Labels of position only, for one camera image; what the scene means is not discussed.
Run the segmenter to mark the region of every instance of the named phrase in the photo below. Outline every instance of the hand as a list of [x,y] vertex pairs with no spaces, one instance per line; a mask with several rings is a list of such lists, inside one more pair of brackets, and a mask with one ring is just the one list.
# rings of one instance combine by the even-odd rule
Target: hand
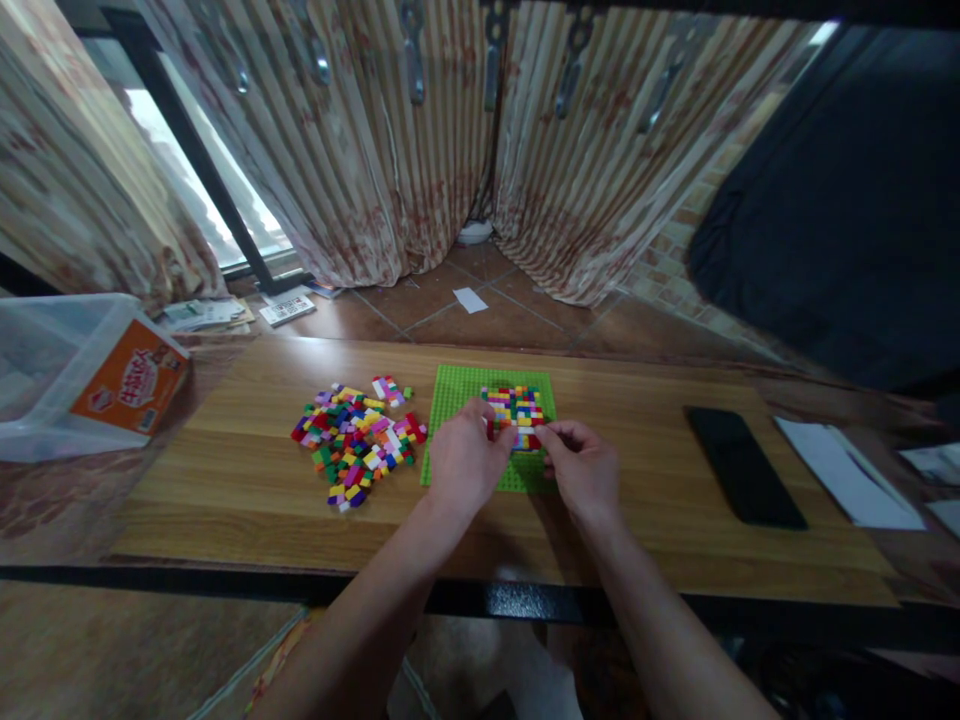
[[517,437],[517,428],[510,426],[490,442],[484,418],[494,421],[493,408],[480,398],[470,398],[437,430],[430,445],[433,481],[429,497],[445,511],[458,513],[468,521],[493,495]]
[[620,516],[617,449],[582,422],[555,420],[536,427],[547,451],[544,476],[555,477],[567,509],[582,527],[605,527]]

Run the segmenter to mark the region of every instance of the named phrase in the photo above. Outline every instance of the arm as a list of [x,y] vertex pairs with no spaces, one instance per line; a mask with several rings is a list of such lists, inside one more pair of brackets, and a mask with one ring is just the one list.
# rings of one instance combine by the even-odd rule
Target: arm
[[616,449],[574,421],[539,426],[537,436],[600,571],[653,715],[777,718],[630,532],[619,507]]
[[506,470],[516,429],[487,441],[493,414],[474,398],[437,431],[429,492],[307,630],[250,720],[382,716],[440,567]]

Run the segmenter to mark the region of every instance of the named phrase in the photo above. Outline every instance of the pile of lego bricks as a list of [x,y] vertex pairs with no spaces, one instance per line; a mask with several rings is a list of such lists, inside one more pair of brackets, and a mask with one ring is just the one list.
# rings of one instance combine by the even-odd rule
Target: pile of lego bricks
[[426,442],[427,426],[413,413],[394,422],[384,409],[384,402],[334,383],[332,392],[319,393],[314,404],[304,408],[290,433],[314,451],[317,473],[326,474],[332,485],[327,503],[341,512],[362,505],[373,484],[397,465],[413,465],[413,443]]
[[480,396],[493,407],[497,414],[493,423],[486,423],[487,437],[492,441],[504,427],[516,425],[520,431],[513,444],[514,452],[536,452],[540,439],[534,434],[536,425],[543,425],[543,408],[540,407],[540,388],[518,385],[514,388],[498,388],[490,391],[480,388]]
[[373,379],[373,390],[377,393],[378,398],[390,403],[390,407],[400,407],[410,399],[413,392],[411,388],[404,388],[401,393],[400,388],[397,387],[390,375],[384,377],[377,375]]

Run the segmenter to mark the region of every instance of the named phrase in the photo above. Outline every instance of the wooden table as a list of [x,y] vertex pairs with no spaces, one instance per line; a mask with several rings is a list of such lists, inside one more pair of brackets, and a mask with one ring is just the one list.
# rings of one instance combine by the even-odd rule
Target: wooden table
[[[441,363],[549,372],[558,414],[587,422],[619,448],[624,512],[681,591],[896,605],[882,579],[892,569],[811,476],[738,372],[402,344],[255,342],[130,495],[113,553],[359,570],[423,496],[419,463],[341,515],[327,506],[327,482],[289,432],[318,389],[334,381],[366,387],[386,373],[414,387],[409,409],[426,421]],[[737,520],[684,405],[745,418],[808,532]],[[515,493],[494,496],[441,577],[598,585],[559,497]]]

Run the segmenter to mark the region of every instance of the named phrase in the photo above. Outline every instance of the striped curtain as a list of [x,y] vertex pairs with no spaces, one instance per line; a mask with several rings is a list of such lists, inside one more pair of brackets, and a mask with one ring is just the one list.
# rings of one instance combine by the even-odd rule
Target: striped curtain
[[196,224],[53,0],[0,0],[0,252],[149,312],[225,292]]
[[[396,0],[220,0],[206,14],[188,0],[139,5],[307,270],[334,285],[392,285],[443,260],[492,160],[476,0],[424,3],[421,106]],[[329,85],[314,78],[316,46],[302,52],[314,41]]]
[[[623,280],[812,34],[802,23],[719,18],[677,72],[670,49],[685,16],[610,8],[558,120],[574,20],[566,3],[511,12],[496,113],[483,110],[478,0],[423,2],[419,107],[398,0],[208,0],[215,21],[188,0],[139,4],[320,279],[393,284],[429,270],[482,211],[507,257],[581,305]],[[305,38],[325,47],[329,85],[311,77]],[[675,76],[657,121],[638,133],[666,72]]]
[[556,299],[594,305],[626,277],[814,30],[718,18],[641,133],[672,64],[678,17],[623,8],[598,16],[569,115],[558,120],[574,18],[546,2],[524,2],[515,15],[493,223],[503,253]]

